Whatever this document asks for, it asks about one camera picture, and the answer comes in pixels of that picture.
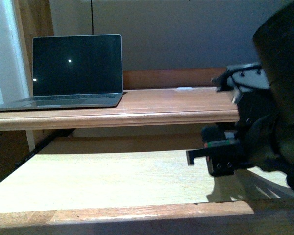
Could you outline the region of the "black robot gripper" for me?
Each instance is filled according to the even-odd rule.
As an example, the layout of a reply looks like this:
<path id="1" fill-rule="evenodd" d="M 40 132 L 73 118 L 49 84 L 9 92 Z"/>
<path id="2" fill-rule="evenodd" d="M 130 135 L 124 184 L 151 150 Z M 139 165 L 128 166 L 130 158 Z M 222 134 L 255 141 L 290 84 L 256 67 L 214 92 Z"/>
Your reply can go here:
<path id="1" fill-rule="evenodd" d="M 232 92 L 239 120 L 217 124 L 226 139 L 205 143 L 202 149 L 187 150 L 187 164 L 194 165 L 194 158 L 206 156 L 209 174 L 214 177 L 254 166 L 269 172 L 281 170 L 282 154 L 276 137 L 278 108 L 262 66 L 230 65 L 211 82 L 217 92 Z"/>

